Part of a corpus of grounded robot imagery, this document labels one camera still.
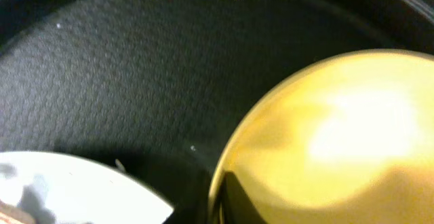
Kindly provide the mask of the grey plate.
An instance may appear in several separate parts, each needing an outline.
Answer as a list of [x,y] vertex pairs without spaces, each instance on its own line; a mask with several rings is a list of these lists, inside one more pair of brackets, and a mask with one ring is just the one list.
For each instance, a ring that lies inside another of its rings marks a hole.
[[27,212],[37,224],[162,224],[174,211],[114,168],[35,151],[1,154],[1,202]]

